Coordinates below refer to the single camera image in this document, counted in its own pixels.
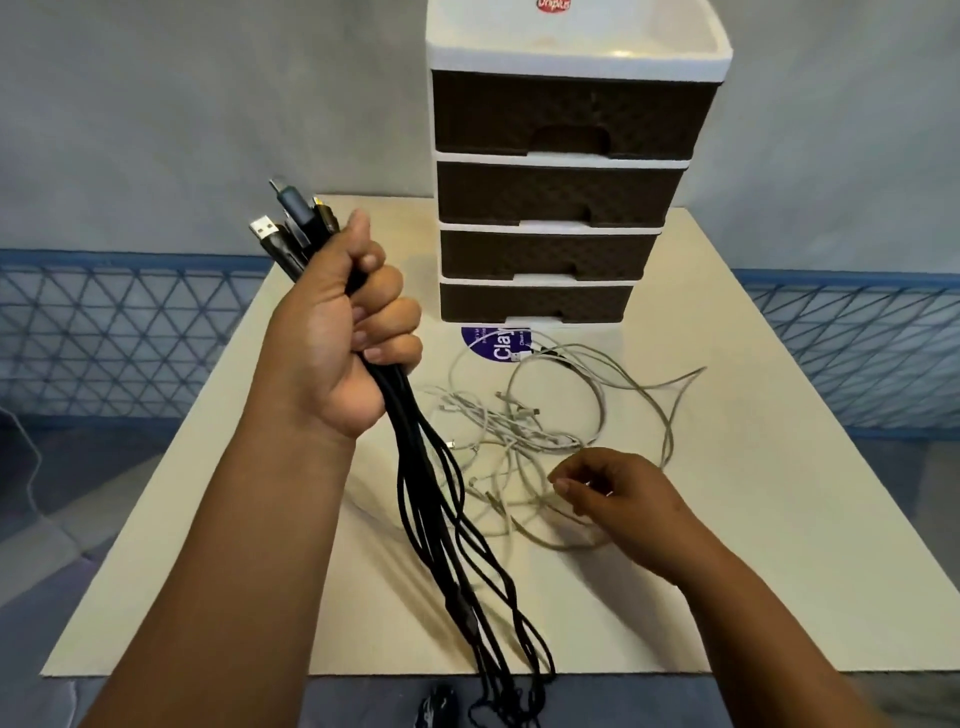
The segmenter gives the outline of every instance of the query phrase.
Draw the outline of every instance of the floor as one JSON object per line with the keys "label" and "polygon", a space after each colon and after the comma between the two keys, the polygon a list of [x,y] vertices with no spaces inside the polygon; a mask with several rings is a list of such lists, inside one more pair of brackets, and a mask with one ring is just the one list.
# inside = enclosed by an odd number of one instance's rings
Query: floor
{"label": "floor", "polygon": [[[168,430],[34,431],[43,453],[37,505],[67,523],[85,553],[38,522],[25,485],[31,451],[0,429],[0,725],[68,728],[102,685],[99,679],[43,680],[40,667],[109,551],[153,467]],[[960,585],[960,443],[861,440],[857,447]],[[853,679],[908,728],[960,726],[960,673],[868,674]],[[465,700],[477,690],[458,678]],[[423,678],[309,681],[300,726],[409,726],[432,683]],[[544,726],[729,726],[711,678],[671,675],[564,676],[550,692]]]}

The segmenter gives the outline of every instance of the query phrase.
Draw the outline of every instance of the table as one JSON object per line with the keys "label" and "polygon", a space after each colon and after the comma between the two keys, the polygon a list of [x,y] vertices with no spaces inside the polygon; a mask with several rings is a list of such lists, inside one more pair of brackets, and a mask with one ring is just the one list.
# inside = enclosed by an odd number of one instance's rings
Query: table
{"label": "table", "polygon": [[[425,358],[412,381],[444,382],[464,343],[458,326],[438,320],[433,201],[329,201],[341,214],[359,204],[371,212],[374,237],[424,307]],[[101,675],[116,665],[174,563],[288,286],[276,268],[265,280],[43,674]],[[688,212],[671,210],[622,326],[556,336],[603,349],[646,382],[708,366],[684,398],[668,473],[835,666],[960,668],[960,594]],[[470,357],[464,381],[487,396],[514,366]],[[560,379],[563,370],[542,366],[525,400],[559,406],[558,415],[596,417],[590,396]],[[654,456],[660,436],[636,395],[611,396],[601,444]],[[384,421],[358,444],[348,492],[389,514],[395,465]],[[514,541],[509,569],[559,671],[708,669],[681,595],[614,549],[557,554]],[[508,659],[521,669],[514,651]],[[412,550],[345,504],[311,674],[472,671]]]}

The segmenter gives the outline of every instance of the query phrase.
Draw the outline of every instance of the bundle of black cables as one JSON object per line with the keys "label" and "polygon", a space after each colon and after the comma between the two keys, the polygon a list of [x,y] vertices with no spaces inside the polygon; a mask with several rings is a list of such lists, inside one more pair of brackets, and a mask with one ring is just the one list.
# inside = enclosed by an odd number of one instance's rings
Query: bundle of black cables
{"label": "bundle of black cables", "polygon": [[[251,224],[251,229],[280,267],[297,280],[310,257],[338,231],[339,225],[329,207],[318,198],[310,205],[296,188],[271,184],[293,225],[277,225],[261,218]],[[348,295],[364,281],[362,274],[354,273],[348,282]],[[467,493],[463,474],[443,438],[420,412],[406,374],[396,365],[377,366],[367,361],[364,364],[383,393],[396,434],[396,497],[403,529],[430,570],[444,596],[447,613],[470,645],[476,661],[483,692],[469,710],[470,722],[478,726],[476,712],[488,708],[508,728],[536,725],[546,702],[545,686],[556,677],[553,656],[543,637],[520,612],[514,580],[465,515]],[[428,449],[433,450],[444,471],[446,493]],[[464,563],[510,608],[517,643],[531,670],[527,690],[518,686],[510,672]],[[541,661],[545,670],[541,670]]]}

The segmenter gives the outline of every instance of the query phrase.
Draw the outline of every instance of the hand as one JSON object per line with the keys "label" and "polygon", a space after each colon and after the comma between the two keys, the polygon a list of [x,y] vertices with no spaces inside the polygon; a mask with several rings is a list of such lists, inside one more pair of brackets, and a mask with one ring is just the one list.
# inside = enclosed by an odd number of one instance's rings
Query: hand
{"label": "hand", "polygon": [[634,562],[672,584],[721,547],[663,471],[640,455],[585,448],[549,480],[578,516],[589,516]]}
{"label": "hand", "polygon": [[[370,239],[367,213],[354,210],[276,307],[251,400],[279,407],[282,416],[298,423],[322,423],[350,440],[380,419],[383,397],[360,355],[409,372],[422,353],[413,335],[420,305],[399,297],[403,275],[384,258],[383,248]],[[369,277],[348,298],[344,289],[354,265]]]}

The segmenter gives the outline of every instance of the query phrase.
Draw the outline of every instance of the wall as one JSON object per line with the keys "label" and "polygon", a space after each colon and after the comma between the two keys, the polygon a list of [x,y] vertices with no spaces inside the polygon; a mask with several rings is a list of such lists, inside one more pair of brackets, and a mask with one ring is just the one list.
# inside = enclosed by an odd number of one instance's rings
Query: wall
{"label": "wall", "polygon": [[[714,2],[735,58],[677,202],[730,265],[960,273],[960,4]],[[277,171],[428,194],[424,9],[8,0],[0,247],[250,252]]]}

